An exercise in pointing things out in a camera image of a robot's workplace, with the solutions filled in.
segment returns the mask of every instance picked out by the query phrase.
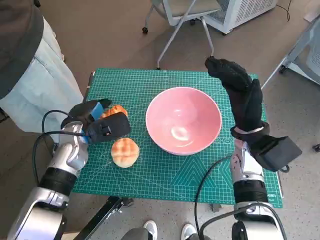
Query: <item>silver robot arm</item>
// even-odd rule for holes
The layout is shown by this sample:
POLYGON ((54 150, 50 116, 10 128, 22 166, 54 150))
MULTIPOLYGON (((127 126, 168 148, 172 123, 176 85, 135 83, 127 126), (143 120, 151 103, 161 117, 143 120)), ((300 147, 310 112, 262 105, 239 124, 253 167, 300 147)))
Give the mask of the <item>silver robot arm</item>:
MULTIPOLYGON (((81 122, 70 122, 62 130, 81 133, 81 122)), ((62 211, 68 206, 70 192, 88 160, 88 144, 81 136, 60 135, 47 170, 29 194, 8 240, 58 240, 64 233, 66 218, 62 211)))
MULTIPOLYGON (((235 151, 230 162, 236 204, 234 210, 252 203, 268 202, 263 168, 251 155, 248 143, 235 139, 235 151)), ((236 215, 238 220, 232 227, 232 240, 283 240, 283 235, 273 213, 266 207, 254 206, 244 214, 236 215)))

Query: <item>wire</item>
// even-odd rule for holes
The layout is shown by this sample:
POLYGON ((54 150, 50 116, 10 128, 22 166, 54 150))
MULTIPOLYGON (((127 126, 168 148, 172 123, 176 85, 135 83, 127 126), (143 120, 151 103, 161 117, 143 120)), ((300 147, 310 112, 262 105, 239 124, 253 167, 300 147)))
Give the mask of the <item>wire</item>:
POLYGON ((34 142, 33 149, 32 149, 32 169, 33 169, 35 183, 37 186, 40 184, 38 172, 37 172, 37 165, 36 165, 37 146, 42 138, 45 138, 46 136, 53 135, 53 134, 64 134, 64 135, 81 136, 81 137, 87 136, 84 133, 70 132, 70 131, 48 131, 38 136, 38 138, 34 142))
POLYGON ((5 116, 4 118, 2 118, 2 119, 0 120, 0 123, 4 122, 5 120, 7 120, 7 119, 9 119, 9 118, 10 118, 9 116, 5 116))
POLYGON ((228 155, 228 156, 225 156, 223 158, 221 158, 220 160, 214 162, 212 164, 212 166, 209 168, 209 170, 206 172, 206 174, 204 175, 199 187, 198 187, 198 190, 196 192, 196 195, 195 195, 195 200, 194 200, 194 221, 195 221, 195 226, 196 226, 196 230, 198 232, 198 235, 200 234, 200 228, 199 228, 199 223, 198 223, 198 216, 197 216, 197 206, 198 206, 198 199, 199 199, 199 196, 200 196, 200 192, 201 192, 201 189, 207 179, 207 177, 209 176, 209 174, 211 173, 212 169, 214 169, 218 164, 222 163, 223 161, 227 160, 231 158, 231 155, 228 155))
POLYGON ((283 236, 283 240, 287 240, 287 235, 286 235, 286 232, 285 232, 285 228, 284 228, 284 226, 283 226, 283 224, 282 224, 282 222, 280 220, 280 217, 276 213, 276 211, 271 206, 269 206, 267 204, 264 204, 264 203, 261 203, 261 202, 255 202, 255 203, 252 203, 252 204, 247 205, 245 207, 242 207, 242 208, 240 208, 238 210, 230 211, 230 212, 227 212, 227 213, 224 213, 224 214, 221 214, 219 216, 216 216, 216 217, 213 217, 213 218, 209 219, 208 221, 206 221, 202 225, 202 227, 200 229, 200 234, 199 234, 200 240, 204 240, 204 230, 208 225, 210 225, 213 222, 218 221, 220 219, 223 219, 223 218, 226 218, 226 217, 229 217, 229 216, 232 216, 232 215, 243 213, 247 209, 250 209, 250 208, 255 207, 255 206, 265 207, 265 208, 269 209, 272 212, 272 214, 274 215, 276 221, 279 224, 279 227, 280 227, 280 230, 281 230, 281 233, 282 233, 282 236, 283 236))
POLYGON ((265 208, 269 209, 272 212, 272 214, 274 215, 276 221, 279 224, 279 227, 280 227, 280 230, 281 230, 281 233, 282 233, 282 236, 283 236, 283 240, 287 240, 287 235, 286 235, 286 232, 285 232, 285 228, 284 228, 284 226, 283 226, 278 214, 276 213, 276 211, 272 207, 270 207, 269 205, 267 205, 265 203, 261 203, 261 202, 255 202, 255 203, 252 203, 252 204, 247 205, 245 207, 242 207, 242 208, 240 208, 238 210, 230 211, 230 212, 221 214, 219 216, 213 217, 213 218, 209 219, 208 221, 206 221, 201 226, 201 228, 199 229, 198 216, 197 216, 197 206, 198 206, 198 198, 200 196, 201 189, 202 189, 207 177, 211 173, 212 169, 214 169, 218 164, 220 164, 223 161, 229 159, 230 157, 231 157, 231 155, 227 155, 227 156, 221 158, 220 160, 214 162, 212 164, 212 166, 209 168, 209 170, 206 172, 206 174, 204 175, 204 177, 203 177, 203 179, 202 179, 202 181, 201 181, 201 183, 200 183, 200 185, 198 187, 198 190, 197 190, 197 193, 196 193, 196 196, 195 196, 195 201, 194 201, 194 221, 195 221, 195 226, 196 226, 196 230, 198 232, 199 239, 200 240, 205 240, 204 230, 208 225, 212 224, 213 222, 218 221, 220 219, 224 219, 224 218, 232 216, 232 215, 243 213, 249 208, 252 208, 252 207, 255 207, 255 206, 261 206, 261 207, 265 207, 265 208))
POLYGON ((276 5, 277 7, 279 7, 279 8, 281 8, 281 9, 283 9, 283 10, 285 10, 286 11, 286 19, 287 19, 287 21, 289 22, 290 21, 290 13, 289 13, 289 9, 290 9, 290 5, 291 5, 291 2, 292 2, 292 0, 290 0, 290 2, 289 2, 289 4, 288 4, 288 8, 287 9, 285 9, 283 6, 280 6, 280 5, 276 5))
MULTIPOLYGON (((69 113, 65 112, 65 111, 61 111, 61 110, 50 110, 50 111, 47 111, 46 114, 45 114, 45 115, 43 116, 43 118, 42 118, 42 123, 41 123, 42 133, 45 132, 45 121, 46 121, 46 117, 47 117, 49 114, 51 114, 51 113, 61 113, 61 114, 67 115, 69 118, 72 118, 72 116, 71 116, 69 113)), ((50 154, 51 156, 53 156, 52 151, 50 151, 50 149, 49 149, 49 147, 48 147, 48 143, 47 143, 46 138, 44 138, 44 143, 45 143, 46 149, 48 150, 49 154, 50 154)))

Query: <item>caster wheel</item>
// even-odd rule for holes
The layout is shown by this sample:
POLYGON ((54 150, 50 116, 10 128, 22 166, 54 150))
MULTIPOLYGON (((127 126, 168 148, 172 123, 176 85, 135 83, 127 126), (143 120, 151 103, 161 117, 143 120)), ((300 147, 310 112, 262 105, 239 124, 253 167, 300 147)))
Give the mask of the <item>caster wheel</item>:
POLYGON ((279 73, 284 74, 286 70, 287 70, 287 68, 284 65, 282 65, 280 67, 279 73))
POLYGON ((142 32, 143 34, 148 34, 148 28, 147 27, 142 28, 142 32))
POLYGON ((314 145, 313 150, 315 150, 317 153, 320 153, 320 144, 314 145))
POLYGON ((195 25, 195 24, 196 24, 196 20, 195 20, 195 19, 191 19, 191 20, 190 20, 190 25, 193 26, 193 25, 195 25))

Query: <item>bread roll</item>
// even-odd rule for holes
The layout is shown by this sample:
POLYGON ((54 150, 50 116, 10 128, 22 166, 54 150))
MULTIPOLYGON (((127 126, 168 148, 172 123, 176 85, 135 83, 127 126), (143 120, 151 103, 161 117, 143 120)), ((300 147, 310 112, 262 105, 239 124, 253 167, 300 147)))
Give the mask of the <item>bread roll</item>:
POLYGON ((113 162, 120 168, 131 167, 139 157, 139 147, 130 138, 120 138, 112 145, 111 156, 113 162))
POLYGON ((112 114, 116 114, 119 112, 123 112, 126 117, 128 117, 128 112, 125 110, 121 105, 114 105, 112 108, 106 110, 102 115, 100 116, 100 119, 106 118, 112 114))

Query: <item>chair leg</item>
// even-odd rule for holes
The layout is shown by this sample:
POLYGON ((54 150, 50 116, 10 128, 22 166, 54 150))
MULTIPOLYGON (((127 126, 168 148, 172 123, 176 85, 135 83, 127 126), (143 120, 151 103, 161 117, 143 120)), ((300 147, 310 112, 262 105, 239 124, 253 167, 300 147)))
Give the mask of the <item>chair leg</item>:
POLYGON ((154 10, 155 6, 152 4, 146 18, 145 18, 145 22, 144 22, 144 27, 147 29, 148 28, 148 21, 149 21, 149 18, 150 18, 150 15, 152 13, 152 11, 154 10))
POLYGON ((211 37, 210 37, 210 33, 209 33, 209 29, 208 29, 206 20, 205 20, 205 18, 203 16, 201 17, 201 21, 202 21, 206 37, 208 38, 209 45, 210 45, 210 48, 211 48, 211 55, 210 56, 213 56, 215 49, 214 49, 214 45, 212 44, 212 40, 211 40, 211 37))
POLYGON ((179 29, 180 29, 181 26, 182 26, 182 23, 180 24, 180 22, 179 22, 179 24, 176 26, 173 34, 171 35, 169 41, 166 43, 164 49, 162 50, 162 52, 161 52, 161 54, 160 54, 160 56, 159 56, 159 58, 158 58, 158 61, 156 62, 156 68, 157 68, 158 70, 160 69, 160 61, 161 61, 161 59, 164 57, 167 49, 169 48, 171 42, 174 40, 174 38, 175 38, 175 36, 177 35, 177 32, 179 31, 179 29))
POLYGON ((183 17, 180 19, 178 25, 176 26, 172 36, 170 37, 169 41, 166 43, 163 51, 161 52, 159 58, 158 58, 158 61, 156 62, 156 69, 160 69, 160 61, 161 59, 163 58, 163 56, 165 55, 168 47, 170 46, 171 42, 174 40, 177 32, 179 31, 179 29, 181 28, 182 24, 185 22, 185 19, 187 18, 191 8, 194 6, 194 4, 196 3, 197 0, 193 0, 191 5, 189 6, 188 10, 185 12, 185 14, 183 15, 183 17))

